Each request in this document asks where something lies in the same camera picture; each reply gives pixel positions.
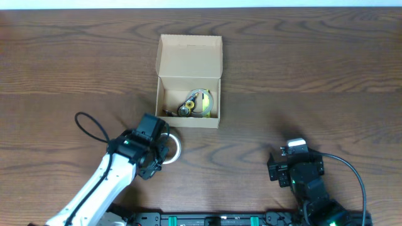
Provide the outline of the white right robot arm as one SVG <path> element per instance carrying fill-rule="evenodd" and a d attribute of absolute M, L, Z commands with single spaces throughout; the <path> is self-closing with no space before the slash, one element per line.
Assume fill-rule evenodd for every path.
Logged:
<path fill-rule="evenodd" d="M 269 178 L 290 188 L 298 204 L 295 219 L 303 225 L 356 225 L 339 202 L 330 197 L 322 176 L 322 156 L 308 148 L 294 151 L 284 161 L 272 154 L 267 162 Z"/>

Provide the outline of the yellow black correction tape dispenser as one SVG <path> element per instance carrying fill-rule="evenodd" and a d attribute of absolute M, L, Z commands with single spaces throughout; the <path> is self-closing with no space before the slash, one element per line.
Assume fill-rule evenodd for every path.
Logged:
<path fill-rule="evenodd" d="M 195 108 L 195 100 L 198 96 L 198 92 L 190 94 L 184 103 L 178 108 L 177 113 L 179 117 L 189 117 Z"/>

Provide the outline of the brown cardboard box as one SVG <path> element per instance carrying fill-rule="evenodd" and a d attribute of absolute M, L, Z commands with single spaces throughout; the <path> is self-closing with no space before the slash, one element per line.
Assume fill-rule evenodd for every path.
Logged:
<path fill-rule="evenodd" d="M 221 36 L 161 35 L 156 57 L 158 87 L 155 115 L 173 127 L 218 128 L 223 72 Z M 177 113 L 194 89 L 207 89 L 214 100 L 211 117 L 168 117 L 163 109 Z M 195 112 L 202 108 L 196 99 Z"/>

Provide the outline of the clear packing tape roll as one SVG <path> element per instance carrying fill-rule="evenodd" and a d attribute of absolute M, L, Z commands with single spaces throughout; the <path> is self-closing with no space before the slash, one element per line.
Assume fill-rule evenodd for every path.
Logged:
<path fill-rule="evenodd" d="M 202 108 L 200 112 L 195 112 L 196 99 L 198 96 L 202 98 Z M 191 117 L 208 117 L 213 108 L 214 100 L 210 91 L 207 89 L 194 89 L 192 90 L 185 99 L 184 105 L 190 111 Z"/>

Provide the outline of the black pen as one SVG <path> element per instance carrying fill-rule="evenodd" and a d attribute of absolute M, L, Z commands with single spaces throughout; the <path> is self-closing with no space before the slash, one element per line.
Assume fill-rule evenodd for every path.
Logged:
<path fill-rule="evenodd" d="M 170 110 L 163 109 L 163 112 L 164 112 L 168 117 L 178 117 L 178 114 L 177 114 L 177 113 L 172 112 L 172 111 L 170 111 Z"/>

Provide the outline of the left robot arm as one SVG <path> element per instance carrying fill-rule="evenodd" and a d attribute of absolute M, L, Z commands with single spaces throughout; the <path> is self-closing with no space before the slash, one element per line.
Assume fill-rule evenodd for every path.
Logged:
<path fill-rule="evenodd" d="M 90 114 L 78 112 L 74 119 L 86 135 L 106 144 L 106 154 L 88 182 L 46 225 L 96 225 L 137 176 L 148 180 L 161 171 L 169 151 L 170 126 L 151 114 L 144 114 L 136 128 L 114 139 Z"/>

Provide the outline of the white masking tape roll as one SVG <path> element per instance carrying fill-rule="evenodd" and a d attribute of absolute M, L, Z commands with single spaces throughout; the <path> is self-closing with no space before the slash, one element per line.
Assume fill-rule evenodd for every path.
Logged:
<path fill-rule="evenodd" d="M 172 139 L 175 142 L 175 146 L 176 146 L 176 150 L 175 153 L 172 157 L 166 158 L 163 162 L 163 164 L 172 164 L 174 163 L 176 160 L 179 159 L 181 152 L 182 152 L 182 144 L 180 139 L 174 135 L 174 134 L 168 134 L 166 132 L 161 134 L 162 137 L 167 137 L 168 139 Z"/>

